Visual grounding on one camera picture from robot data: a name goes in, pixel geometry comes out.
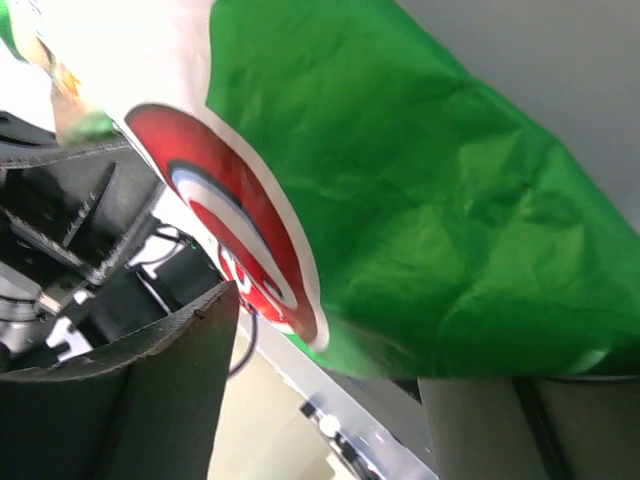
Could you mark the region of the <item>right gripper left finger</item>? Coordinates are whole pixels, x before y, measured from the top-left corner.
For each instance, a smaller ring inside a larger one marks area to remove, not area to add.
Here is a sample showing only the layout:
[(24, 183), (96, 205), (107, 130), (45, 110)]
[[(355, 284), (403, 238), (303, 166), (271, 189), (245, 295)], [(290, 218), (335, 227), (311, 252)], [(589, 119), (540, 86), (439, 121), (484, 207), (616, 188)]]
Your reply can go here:
[(224, 282), (120, 340), (1, 377), (5, 479), (203, 479), (239, 317)]

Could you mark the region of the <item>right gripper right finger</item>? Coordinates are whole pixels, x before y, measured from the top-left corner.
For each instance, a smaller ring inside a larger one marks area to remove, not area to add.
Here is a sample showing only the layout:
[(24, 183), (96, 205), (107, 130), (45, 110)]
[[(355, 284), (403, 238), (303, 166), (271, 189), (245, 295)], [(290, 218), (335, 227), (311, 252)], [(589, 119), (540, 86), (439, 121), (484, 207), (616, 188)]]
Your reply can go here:
[(441, 479), (636, 479), (639, 378), (418, 383)]

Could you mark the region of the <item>green Chuba chips bag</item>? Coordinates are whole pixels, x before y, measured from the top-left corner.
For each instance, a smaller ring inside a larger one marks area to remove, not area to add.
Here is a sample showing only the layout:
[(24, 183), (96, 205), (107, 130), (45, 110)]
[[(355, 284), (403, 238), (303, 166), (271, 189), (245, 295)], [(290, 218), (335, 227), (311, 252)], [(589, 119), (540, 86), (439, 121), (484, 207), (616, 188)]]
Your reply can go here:
[(1, 39), (115, 125), (245, 303), (353, 376), (633, 375), (639, 236), (394, 1), (5, 1)]

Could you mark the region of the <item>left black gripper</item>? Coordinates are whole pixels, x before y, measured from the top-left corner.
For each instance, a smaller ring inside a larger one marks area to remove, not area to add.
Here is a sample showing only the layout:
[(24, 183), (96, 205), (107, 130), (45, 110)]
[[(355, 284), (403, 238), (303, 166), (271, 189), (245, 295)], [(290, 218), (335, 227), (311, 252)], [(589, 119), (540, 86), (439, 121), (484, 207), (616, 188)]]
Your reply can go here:
[(71, 349), (62, 320), (97, 348), (221, 282), (188, 233), (156, 218), (162, 184), (122, 138), (61, 147), (1, 116), (1, 366), (48, 366)]

